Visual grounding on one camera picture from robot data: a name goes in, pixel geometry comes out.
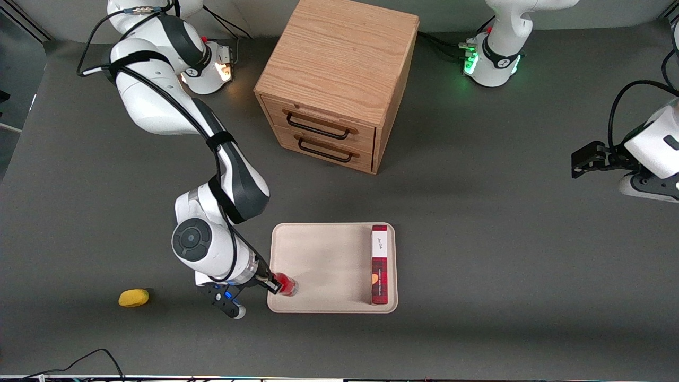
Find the drawer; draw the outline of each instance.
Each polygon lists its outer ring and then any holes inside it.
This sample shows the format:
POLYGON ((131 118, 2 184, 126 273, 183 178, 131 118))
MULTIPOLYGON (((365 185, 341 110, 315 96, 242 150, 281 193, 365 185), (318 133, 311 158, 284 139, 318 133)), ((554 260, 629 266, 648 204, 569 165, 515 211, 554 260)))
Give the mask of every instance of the drawer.
POLYGON ((269 117, 275 125, 285 126, 316 141, 346 149, 373 152, 375 128, 343 118, 324 116, 295 105, 262 96, 269 117))
POLYGON ((372 153, 331 145, 316 139, 316 137, 311 137, 309 134, 298 133, 291 128, 283 126, 274 126, 274 132, 280 145, 289 150, 351 167, 365 173, 371 173, 373 164, 372 153))

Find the wooden cabinet top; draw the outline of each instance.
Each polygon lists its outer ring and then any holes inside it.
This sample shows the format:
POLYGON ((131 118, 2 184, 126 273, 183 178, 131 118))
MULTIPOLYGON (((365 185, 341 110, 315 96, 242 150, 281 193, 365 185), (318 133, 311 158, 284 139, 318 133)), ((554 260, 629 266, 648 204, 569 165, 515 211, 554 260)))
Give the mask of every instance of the wooden cabinet top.
POLYGON ((419 23, 350 0, 300 0, 255 92, 380 126, 419 23))

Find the red box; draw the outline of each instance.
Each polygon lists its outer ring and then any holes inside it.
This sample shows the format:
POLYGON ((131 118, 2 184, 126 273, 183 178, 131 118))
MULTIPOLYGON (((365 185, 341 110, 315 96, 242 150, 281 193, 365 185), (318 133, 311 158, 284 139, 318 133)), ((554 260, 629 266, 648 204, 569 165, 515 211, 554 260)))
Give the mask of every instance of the red box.
POLYGON ((386 226, 373 226, 372 232, 372 303, 384 305, 388 299, 388 273, 386 259, 388 253, 388 231, 386 226))

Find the wooden drawer cabinet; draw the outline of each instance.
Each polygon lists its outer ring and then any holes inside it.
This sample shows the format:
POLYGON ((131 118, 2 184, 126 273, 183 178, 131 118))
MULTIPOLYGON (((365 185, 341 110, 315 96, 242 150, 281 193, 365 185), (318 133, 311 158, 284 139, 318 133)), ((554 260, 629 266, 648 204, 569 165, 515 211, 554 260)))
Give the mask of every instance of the wooden drawer cabinet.
POLYGON ((350 0, 300 0, 255 87, 281 146, 376 174, 418 25, 350 0))

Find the white label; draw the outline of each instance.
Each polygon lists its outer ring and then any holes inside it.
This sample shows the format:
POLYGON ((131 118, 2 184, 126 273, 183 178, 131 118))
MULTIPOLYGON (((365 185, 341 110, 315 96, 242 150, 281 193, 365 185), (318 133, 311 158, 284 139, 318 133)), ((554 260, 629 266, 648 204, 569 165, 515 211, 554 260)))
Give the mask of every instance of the white label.
POLYGON ((387 254, 388 231, 373 231, 373 257, 385 258, 387 254))

